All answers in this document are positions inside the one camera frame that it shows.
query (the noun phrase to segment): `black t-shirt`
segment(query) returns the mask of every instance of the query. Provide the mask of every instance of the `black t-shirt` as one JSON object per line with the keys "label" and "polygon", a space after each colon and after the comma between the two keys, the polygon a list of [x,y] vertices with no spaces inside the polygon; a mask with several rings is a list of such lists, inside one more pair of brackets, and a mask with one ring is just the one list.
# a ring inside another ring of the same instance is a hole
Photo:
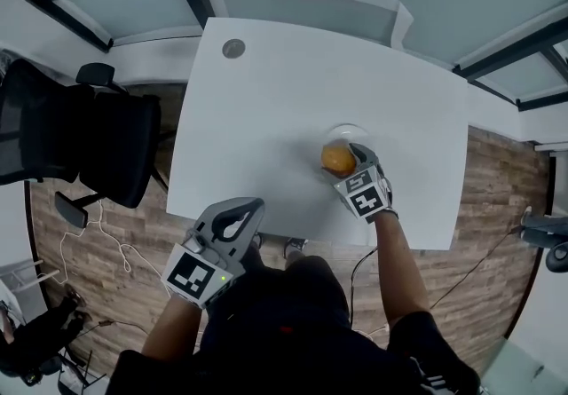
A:
{"label": "black t-shirt", "polygon": [[263,318],[259,327],[257,314],[240,315],[229,321],[230,327],[216,331],[214,344],[176,364],[122,352],[107,393],[347,386],[372,393],[477,394],[476,372],[458,359],[429,313],[400,320],[386,351],[346,327],[305,320],[308,316],[313,317],[286,318],[279,325]]}

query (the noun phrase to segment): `power cord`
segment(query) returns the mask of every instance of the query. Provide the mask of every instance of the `power cord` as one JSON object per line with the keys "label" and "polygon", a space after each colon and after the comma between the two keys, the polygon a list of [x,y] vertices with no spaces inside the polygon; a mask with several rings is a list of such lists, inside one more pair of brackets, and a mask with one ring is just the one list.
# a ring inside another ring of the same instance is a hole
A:
{"label": "power cord", "polygon": [[100,216],[98,220],[90,220],[87,222],[87,225],[83,228],[83,230],[79,233],[79,234],[74,234],[71,233],[69,231],[65,232],[65,234],[63,234],[63,237],[61,238],[61,241],[59,242],[59,254],[61,255],[61,261],[63,262],[63,272],[65,274],[65,279],[63,281],[59,281],[57,280],[55,277],[53,277],[53,279],[59,284],[59,285],[64,285],[65,283],[67,283],[69,281],[69,276],[67,275],[67,262],[65,260],[65,257],[63,256],[63,241],[65,240],[65,238],[68,235],[73,235],[74,237],[77,238],[81,238],[84,234],[84,232],[87,229],[87,226],[89,226],[91,223],[95,223],[97,225],[99,225],[99,230],[107,237],[110,237],[113,241],[116,242],[116,245],[118,246],[118,251],[122,256],[122,266],[124,267],[124,271],[126,273],[130,273],[132,271],[132,267],[130,266],[130,262],[127,259],[126,255],[124,254],[124,251],[122,250],[122,248],[128,248],[128,249],[132,249],[134,250],[134,252],[140,257],[140,259],[142,259],[146,264],[148,264],[152,270],[154,272],[156,272],[156,274],[158,275],[158,277],[160,277],[160,282],[162,283],[162,285],[164,286],[164,288],[166,289],[166,293],[168,294],[168,297],[171,297],[170,291],[168,290],[168,287],[166,286],[165,283],[163,283],[162,281],[162,274],[158,272],[158,270],[154,267],[154,265],[148,261],[145,257],[143,257],[140,252],[136,249],[136,247],[130,245],[129,243],[120,243],[118,241],[118,239],[116,239],[113,235],[107,233],[104,229],[103,229],[103,225],[102,225],[102,220],[103,220],[103,214],[105,209],[103,208],[103,203],[101,200],[97,201],[97,203],[100,206]]}
{"label": "power cord", "polygon": [[[436,305],[438,305],[444,298],[446,298],[447,296],[450,295],[450,293],[452,291],[454,291],[458,286],[460,286],[473,272],[475,272],[475,270],[489,257],[492,255],[492,253],[497,249],[497,247],[499,247],[504,241],[505,239],[507,239],[511,234],[517,233],[518,231],[520,231],[522,229],[522,226],[515,226],[513,229],[511,229],[508,233],[506,233],[488,252],[487,254],[482,257],[477,264],[475,264],[464,276],[461,280],[459,280],[457,283],[455,283],[442,297],[440,297],[436,302],[434,302],[434,304],[430,307],[430,309],[434,309],[434,307],[436,307]],[[361,267],[361,265],[367,260],[368,257],[370,257],[371,255],[373,255],[376,251],[378,250],[378,247],[375,247],[374,249],[372,249],[371,251],[369,251],[366,255],[364,255],[355,265],[355,267],[353,268],[353,272],[351,272],[351,314],[350,314],[350,323],[351,326],[353,326],[353,298],[354,298],[354,294],[355,294],[355,286],[354,286],[354,281],[355,281],[355,275],[357,274],[357,270]],[[367,336],[367,338],[369,338],[372,334],[379,332],[380,330],[384,330],[388,327],[388,324],[385,326],[382,326],[381,328],[378,328],[377,330],[374,330],[373,332],[371,332],[370,334],[367,333],[363,333],[363,335]]]}
{"label": "power cord", "polygon": [[112,326],[113,324],[123,324],[124,326],[132,326],[134,328],[141,330],[146,335],[148,335],[148,333],[142,327],[140,327],[138,324],[134,324],[132,322],[124,322],[124,321],[121,321],[121,320],[100,320],[96,325],[94,325],[90,329],[85,330],[84,332],[82,332],[81,334],[76,336],[73,339],[73,341],[76,340],[77,338],[81,337],[81,336],[85,336],[85,335],[89,334],[95,328],[105,328],[105,327],[108,327],[108,326]]}

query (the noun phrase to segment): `round orange object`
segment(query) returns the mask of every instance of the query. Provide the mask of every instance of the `round orange object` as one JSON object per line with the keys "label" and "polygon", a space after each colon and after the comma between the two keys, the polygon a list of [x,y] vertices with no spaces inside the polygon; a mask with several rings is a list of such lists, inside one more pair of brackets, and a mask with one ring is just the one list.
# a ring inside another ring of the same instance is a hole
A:
{"label": "round orange object", "polygon": [[340,178],[349,176],[357,167],[355,157],[345,146],[324,146],[321,164]]}

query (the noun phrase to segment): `white table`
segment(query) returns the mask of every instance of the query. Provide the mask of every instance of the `white table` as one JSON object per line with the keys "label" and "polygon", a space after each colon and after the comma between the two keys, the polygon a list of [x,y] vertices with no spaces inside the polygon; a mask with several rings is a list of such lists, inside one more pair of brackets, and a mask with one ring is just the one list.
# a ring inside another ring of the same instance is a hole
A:
{"label": "white table", "polygon": [[[241,39],[237,59],[224,43]],[[401,51],[276,22],[209,19],[193,63],[170,177],[168,212],[258,196],[260,230],[375,245],[319,174],[340,123],[365,129],[390,179],[413,249],[449,249],[467,148],[466,82]]]}

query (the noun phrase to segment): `black office chair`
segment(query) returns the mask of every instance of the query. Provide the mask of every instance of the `black office chair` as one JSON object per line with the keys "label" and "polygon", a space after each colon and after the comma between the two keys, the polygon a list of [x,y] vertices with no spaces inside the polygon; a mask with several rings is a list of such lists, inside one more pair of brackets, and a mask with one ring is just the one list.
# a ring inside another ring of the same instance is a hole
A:
{"label": "black office chair", "polygon": [[[150,176],[168,186],[154,167],[161,110],[155,96],[134,97],[114,82],[114,68],[87,64],[78,85],[65,87],[24,59],[15,60],[0,85],[0,185],[35,178],[75,181],[95,194],[55,206],[70,223],[85,227],[85,206],[108,198],[136,208]],[[114,92],[95,95],[91,86]]]}

